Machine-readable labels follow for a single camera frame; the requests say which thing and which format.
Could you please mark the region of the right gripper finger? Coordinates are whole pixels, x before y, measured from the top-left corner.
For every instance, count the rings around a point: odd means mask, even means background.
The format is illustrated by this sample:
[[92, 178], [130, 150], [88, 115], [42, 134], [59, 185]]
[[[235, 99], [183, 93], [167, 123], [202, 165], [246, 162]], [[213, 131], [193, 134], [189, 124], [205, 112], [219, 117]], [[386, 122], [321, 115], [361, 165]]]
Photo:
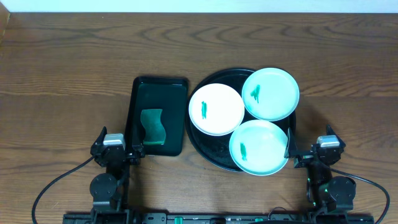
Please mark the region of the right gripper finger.
[[335, 136], [335, 139], [337, 139], [338, 142], [339, 142], [339, 147], [345, 147], [346, 146], [345, 142], [335, 133], [335, 131], [333, 130], [333, 128], [329, 124], [326, 125], [326, 135], [327, 136]]
[[294, 134], [292, 132], [292, 129], [289, 128], [288, 133], [287, 133], [287, 145], [285, 148], [284, 157], [285, 158], [294, 158], [297, 156], [297, 154], [298, 154], [298, 149], [297, 149], [297, 145], [295, 142]]

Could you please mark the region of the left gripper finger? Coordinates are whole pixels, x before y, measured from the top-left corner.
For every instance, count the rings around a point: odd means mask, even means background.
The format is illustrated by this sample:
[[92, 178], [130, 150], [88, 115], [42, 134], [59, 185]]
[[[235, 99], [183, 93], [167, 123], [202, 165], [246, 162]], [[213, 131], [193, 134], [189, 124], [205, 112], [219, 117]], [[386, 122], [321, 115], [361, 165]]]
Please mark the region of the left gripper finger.
[[131, 141], [132, 148], [134, 150], [141, 150], [142, 149], [141, 125], [133, 124], [131, 134], [132, 134], [132, 141]]
[[98, 137], [96, 138], [96, 140], [94, 141], [93, 147], [96, 148], [96, 147], [102, 146], [102, 145], [103, 145], [104, 138], [105, 138], [106, 135], [107, 135], [107, 128], [106, 128], [106, 126], [104, 126], [104, 127], [102, 128], [102, 130], [101, 130], [99, 136], [98, 136]]

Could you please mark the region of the green scrub sponge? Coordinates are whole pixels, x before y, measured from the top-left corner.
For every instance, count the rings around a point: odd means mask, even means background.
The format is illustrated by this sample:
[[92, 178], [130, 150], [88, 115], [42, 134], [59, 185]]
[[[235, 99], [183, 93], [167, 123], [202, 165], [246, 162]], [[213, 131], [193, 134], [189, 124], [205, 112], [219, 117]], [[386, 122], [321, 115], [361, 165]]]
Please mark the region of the green scrub sponge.
[[141, 124], [145, 130], [145, 145], [163, 145], [166, 132], [161, 122], [162, 109], [146, 109], [141, 111]]

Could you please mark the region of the white plate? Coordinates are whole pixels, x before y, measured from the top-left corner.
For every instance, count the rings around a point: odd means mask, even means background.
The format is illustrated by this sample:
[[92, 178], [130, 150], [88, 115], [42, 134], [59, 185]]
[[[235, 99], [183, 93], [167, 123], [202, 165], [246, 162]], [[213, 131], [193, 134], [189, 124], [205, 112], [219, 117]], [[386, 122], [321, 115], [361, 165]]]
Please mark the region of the white plate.
[[194, 92], [188, 105], [190, 121], [210, 136], [232, 133], [243, 121], [245, 107], [240, 94], [232, 87], [212, 83]]

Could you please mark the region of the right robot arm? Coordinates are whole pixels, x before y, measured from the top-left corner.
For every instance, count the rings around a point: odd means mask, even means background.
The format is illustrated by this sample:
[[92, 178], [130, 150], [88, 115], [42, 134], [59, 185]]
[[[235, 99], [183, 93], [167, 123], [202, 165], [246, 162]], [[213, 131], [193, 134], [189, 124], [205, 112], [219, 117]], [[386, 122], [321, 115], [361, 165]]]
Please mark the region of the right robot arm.
[[326, 127], [326, 134], [318, 137], [307, 151], [298, 149], [291, 129], [288, 129], [287, 138], [284, 157], [293, 159], [295, 168], [307, 170], [307, 199], [314, 206], [309, 214], [312, 222], [319, 215], [345, 215], [352, 210], [356, 182], [331, 173], [330, 166], [341, 159], [346, 147], [331, 126]]

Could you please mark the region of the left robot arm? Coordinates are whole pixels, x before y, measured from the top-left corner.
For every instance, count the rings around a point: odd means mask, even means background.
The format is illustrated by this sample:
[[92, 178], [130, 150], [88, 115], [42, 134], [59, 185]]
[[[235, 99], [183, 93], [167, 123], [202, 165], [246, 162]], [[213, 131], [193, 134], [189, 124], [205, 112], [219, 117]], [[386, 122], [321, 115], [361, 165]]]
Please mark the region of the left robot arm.
[[142, 144], [128, 146], [124, 135], [108, 134], [103, 128], [90, 149], [93, 160], [106, 169], [90, 184], [93, 197], [93, 223], [140, 223], [139, 212], [129, 208], [130, 167], [140, 164], [145, 157]]

